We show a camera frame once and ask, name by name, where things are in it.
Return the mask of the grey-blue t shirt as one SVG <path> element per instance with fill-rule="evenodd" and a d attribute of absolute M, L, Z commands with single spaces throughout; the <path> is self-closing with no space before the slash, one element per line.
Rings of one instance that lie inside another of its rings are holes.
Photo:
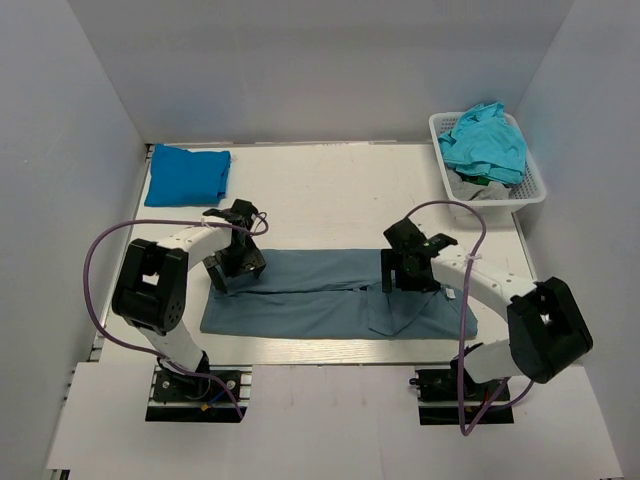
<path fill-rule="evenodd" d="M 265 249 L 260 276 L 211 290 L 200 323 L 207 334 L 279 339 L 450 340 L 459 327 L 477 334 L 477 319 L 462 306 L 461 290 L 435 292 L 381 285 L 374 249 Z"/>

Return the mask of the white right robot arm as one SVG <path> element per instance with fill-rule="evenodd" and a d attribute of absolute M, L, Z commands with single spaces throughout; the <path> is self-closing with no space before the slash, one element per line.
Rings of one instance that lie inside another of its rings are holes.
<path fill-rule="evenodd" d="M 569 286 L 551 277 L 517 277 L 465 251 L 446 234 L 426 237 L 408 218 L 384 231 L 382 288 L 434 292 L 451 286 L 497 313 L 505 340 L 464 354 L 463 378 L 476 384 L 514 376 L 545 384 L 593 348 L 593 338 Z"/>

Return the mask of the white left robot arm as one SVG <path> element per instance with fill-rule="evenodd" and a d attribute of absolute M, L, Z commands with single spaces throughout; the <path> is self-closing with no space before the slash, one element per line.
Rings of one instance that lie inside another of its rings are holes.
<path fill-rule="evenodd" d="M 182 320 L 188 274 L 202 264 L 214 290 L 223 294 L 231 279 L 258 278 L 266 267 L 253 240 L 258 219 L 251 202 L 236 200 L 228 209 L 206 211 L 199 223 L 171 236 L 129 244 L 112 310 L 147 338 L 164 368 L 179 374 L 209 372 L 206 352 Z"/>

